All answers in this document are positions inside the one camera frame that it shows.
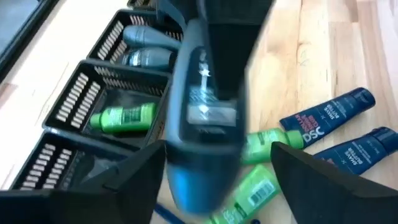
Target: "wood grain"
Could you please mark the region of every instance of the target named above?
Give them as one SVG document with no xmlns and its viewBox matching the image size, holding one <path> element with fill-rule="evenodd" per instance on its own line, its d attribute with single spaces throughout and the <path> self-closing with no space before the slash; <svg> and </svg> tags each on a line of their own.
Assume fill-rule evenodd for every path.
<svg viewBox="0 0 398 224">
<path fill-rule="evenodd" d="M 125 5 L 125 0 L 61 1 L 11 70 L 0 88 L 2 189 L 34 147 L 41 122 L 77 63 Z M 380 126 L 398 130 L 397 58 L 398 0 L 277 0 L 247 69 L 249 131 L 278 127 L 281 118 L 358 86 L 373 92 L 376 106 L 306 151 L 316 153 Z M 15 141 L 16 134 L 24 140 Z M 398 154 L 363 174 L 395 189 L 397 175 Z M 166 175 L 158 201 L 185 221 L 198 222 L 175 207 Z M 295 223 L 282 194 L 257 218 Z M 157 215 L 152 222 L 165 223 Z"/>
</svg>

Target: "tube cap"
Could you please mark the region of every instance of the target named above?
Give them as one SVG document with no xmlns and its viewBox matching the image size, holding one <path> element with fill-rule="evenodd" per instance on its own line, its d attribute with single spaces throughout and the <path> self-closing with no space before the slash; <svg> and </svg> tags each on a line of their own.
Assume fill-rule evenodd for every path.
<svg viewBox="0 0 398 224">
<path fill-rule="evenodd" d="M 362 111 L 366 111 L 376 104 L 373 94 L 363 87 L 351 90 L 348 94 L 357 100 Z"/>
<path fill-rule="evenodd" d="M 398 134 L 395 131 L 380 127 L 373 129 L 369 134 L 379 140 L 388 154 L 398 149 Z"/>
<path fill-rule="evenodd" d="M 101 114 L 94 114 L 90 118 L 90 125 L 93 128 L 101 129 Z"/>
<path fill-rule="evenodd" d="M 290 146 L 295 149 L 302 149 L 304 147 L 304 140 L 301 136 L 300 131 L 291 130 L 286 132 L 287 139 L 289 140 Z"/>
</svg>

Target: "green bottle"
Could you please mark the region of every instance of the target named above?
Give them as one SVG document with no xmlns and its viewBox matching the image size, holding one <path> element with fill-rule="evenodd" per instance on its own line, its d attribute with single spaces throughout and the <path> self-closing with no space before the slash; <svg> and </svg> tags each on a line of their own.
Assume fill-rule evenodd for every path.
<svg viewBox="0 0 398 224">
<path fill-rule="evenodd" d="M 205 224 L 245 223 L 279 192 L 276 177 L 258 164 L 234 190 L 230 201 Z"/>
<path fill-rule="evenodd" d="M 271 161 L 271 145 L 273 142 L 282 142 L 295 149 L 304 147 L 300 131 L 284 132 L 280 128 L 272 128 L 258 133 L 248 134 L 246 148 L 243 151 L 243 164 L 258 164 Z"/>
<path fill-rule="evenodd" d="M 146 103 L 135 108 L 107 108 L 102 113 L 91 116 L 90 124 L 105 133 L 146 131 L 155 118 L 155 112 L 155 103 Z"/>
</svg>

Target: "toiletry bottle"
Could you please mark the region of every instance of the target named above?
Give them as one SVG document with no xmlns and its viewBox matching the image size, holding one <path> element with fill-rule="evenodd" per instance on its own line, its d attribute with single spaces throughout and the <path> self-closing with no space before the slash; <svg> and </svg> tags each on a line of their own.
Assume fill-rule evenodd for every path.
<svg viewBox="0 0 398 224">
<path fill-rule="evenodd" d="M 280 128 L 268 129 L 258 133 L 248 134 L 246 148 L 243 151 L 243 164 L 258 164 L 271 161 L 271 144 L 275 141 L 302 149 L 304 141 L 300 131 L 284 132 Z"/>
<path fill-rule="evenodd" d="M 102 113 L 91 116 L 90 124 L 104 133 L 145 131 L 150 128 L 155 111 L 155 103 L 146 103 L 135 108 L 107 108 Z"/>
<path fill-rule="evenodd" d="M 127 26 L 123 40 L 130 47 L 164 47 L 178 50 L 181 42 L 149 26 Z"/>
<path fill-rule="evenodd" d="M 242 224 L 280 192 L 276 177 L 263 165 L 256 165 L 232 193 L 226 205 L 206 224 Z"/>
<path fill-rule="evenodd" d="M 119 63 L 131 67 L 156 70 L 172 70 L 177 53 L 161 47 L 146 47 L 132 50 L 119 57 Z"/>
<path fill-rule="evenodd" d="M 341 143 L 313 155 L 341 170 L 362 174 L 398 149 L 398 134 L 385 127 L 373 129 L 364 136 Z"/>
<path fill-rule="evenodd" d="M 375 104 L 376 100 L 369 90 L 356 88 L 318 106 L 283 118 L 280 123 L 286 131 L 299 130 L 304 139 L 304 147 L 307 147 Z"/>
</svg>

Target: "gray bottle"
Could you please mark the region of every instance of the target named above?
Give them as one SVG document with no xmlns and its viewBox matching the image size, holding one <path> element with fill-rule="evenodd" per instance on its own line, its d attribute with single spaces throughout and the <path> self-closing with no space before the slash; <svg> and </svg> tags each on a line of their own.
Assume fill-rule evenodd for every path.
<svg viewBox="0 0 398 224">
<path fill-rule="evenodd" d="M 119 58 L 119 63 L 132 67 L 172 70 L 177 54 L 161 47 L 132 50 Z"/>
<path fill-rule="evenodd" d="M 130 47 L 164 47 L 178 50 L 181 42 L 149 26 L 127 26 L 123 40 Z"/>
</svg>

